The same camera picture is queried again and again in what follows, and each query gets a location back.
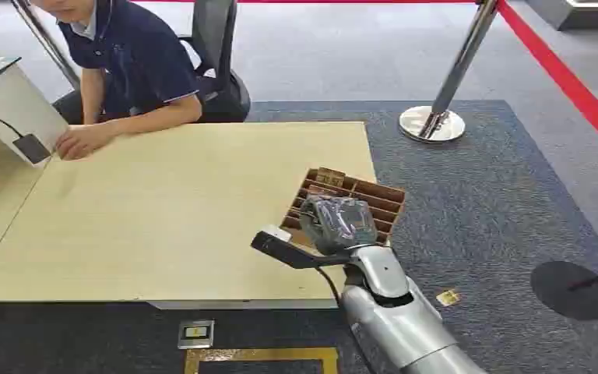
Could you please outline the person's left hand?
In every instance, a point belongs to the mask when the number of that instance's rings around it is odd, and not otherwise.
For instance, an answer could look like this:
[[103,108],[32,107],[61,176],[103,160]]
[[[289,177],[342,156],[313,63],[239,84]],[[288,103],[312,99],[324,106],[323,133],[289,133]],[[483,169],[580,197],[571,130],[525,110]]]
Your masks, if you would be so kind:
[[106,146],[116,136],[107,123],[74,125],[58,138],[55,152],[62,160],[78,160]]

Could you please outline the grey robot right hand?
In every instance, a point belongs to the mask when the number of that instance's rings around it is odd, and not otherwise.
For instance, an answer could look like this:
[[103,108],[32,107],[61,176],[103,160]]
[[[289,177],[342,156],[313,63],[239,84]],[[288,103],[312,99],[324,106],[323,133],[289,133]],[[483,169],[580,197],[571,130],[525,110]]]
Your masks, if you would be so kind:
[[325,256],[377,242],[378,230],[367,202],[340,196],[310,194],[301,204],[301,230]]

